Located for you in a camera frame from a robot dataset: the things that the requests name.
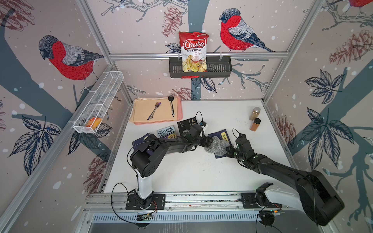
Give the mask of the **black portrait cover book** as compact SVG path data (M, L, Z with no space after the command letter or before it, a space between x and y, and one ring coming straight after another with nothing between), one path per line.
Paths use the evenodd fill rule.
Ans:
M192 125L197 124L196 117L192 117L189 119L185 119L182 121L177 122L178 130L180 135L188 132Z

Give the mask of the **grey striped cloth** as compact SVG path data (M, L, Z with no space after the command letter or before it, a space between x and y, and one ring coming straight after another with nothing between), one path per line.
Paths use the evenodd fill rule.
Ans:
M216 157L226 156L226 148L230 146L229 142L224 139L219 139L217 136L214 136L212 139L213 142L209 147L205 148L205 151L214 154Z

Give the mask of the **Treehouse colourful paperback book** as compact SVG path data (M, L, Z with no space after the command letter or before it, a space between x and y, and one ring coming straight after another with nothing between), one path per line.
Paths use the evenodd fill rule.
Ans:
M157 130L158 138L173 139L177 137L175 127L173 125Z

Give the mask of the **blue book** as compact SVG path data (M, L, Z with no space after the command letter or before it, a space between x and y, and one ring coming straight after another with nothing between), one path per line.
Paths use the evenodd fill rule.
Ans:
M213 138L214 136L217 136L219 139L224 139L227 142L229 142L230 146L232 145L231 140L230 140L229 135L228 135L226 130L221 130L221 131L218 131L218 132L215 132L215 133L211 133L208 136L211 137L211 138ZM215 158L220 159L220 158L224 158L224 157L227 157L227 156L228 155L226 154L226 156L222 156L222 157L216 157L215 156Z
M147 133L146 135L142 136L141 138L136 139L132 142L133 150L136 151L139 146L144 145L145 141L149 136L154 136L153 134Z

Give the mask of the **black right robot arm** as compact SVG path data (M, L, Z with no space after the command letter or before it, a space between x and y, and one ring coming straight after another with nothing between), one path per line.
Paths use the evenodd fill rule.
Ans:
M345 208L341 197L329 181L318 171L297 170L278 163L266 155L255 153L250 141L240 134L235 146L226 147L227 156L235 158L239 165L258 174L272 177L291 189L270 189L273 183L265 183L256 189L259 206L276 204L290 206L304 212L313 222L326 226Z

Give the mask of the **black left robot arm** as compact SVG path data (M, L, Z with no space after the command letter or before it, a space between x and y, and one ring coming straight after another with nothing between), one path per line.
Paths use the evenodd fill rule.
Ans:
M204 121L194 124L187 132L172 139L158 138L151 134L134 147L130 161L138 176L138 199L146 201L153 195L152 174L165 155L194 151L198 146L208 148L212 144L213 139L205 135L206 125Z

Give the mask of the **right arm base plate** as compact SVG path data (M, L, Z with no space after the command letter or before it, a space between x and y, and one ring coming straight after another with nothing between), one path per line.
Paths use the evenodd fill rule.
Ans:
M254 208L282 208L281 204L271 203L264 194L260 193L241 193L241 201L244 209Z

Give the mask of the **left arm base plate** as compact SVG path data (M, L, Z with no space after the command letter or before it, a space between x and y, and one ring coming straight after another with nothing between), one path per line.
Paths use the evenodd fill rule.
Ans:
M146 199L141 199L139 195L130 194L126 203L126 210L164 210L165 194L151 194Z

